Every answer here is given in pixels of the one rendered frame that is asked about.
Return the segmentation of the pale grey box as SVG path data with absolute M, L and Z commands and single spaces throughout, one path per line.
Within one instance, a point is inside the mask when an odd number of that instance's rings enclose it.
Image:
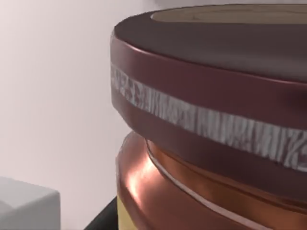
M 60 230 L 60 193 L 0 176 L 0 230 Z

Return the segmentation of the brown bottle with maroon cap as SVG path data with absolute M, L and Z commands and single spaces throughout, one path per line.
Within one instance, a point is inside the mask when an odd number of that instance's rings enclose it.
M 307 230 L 307 4 L 131 16 L 110 60 L 118 230 Z

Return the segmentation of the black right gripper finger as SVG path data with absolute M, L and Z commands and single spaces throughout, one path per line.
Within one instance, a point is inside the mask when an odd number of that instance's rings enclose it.
M 114 197 L 84 230 L 118 230 L 117 211 L 117 197 Z

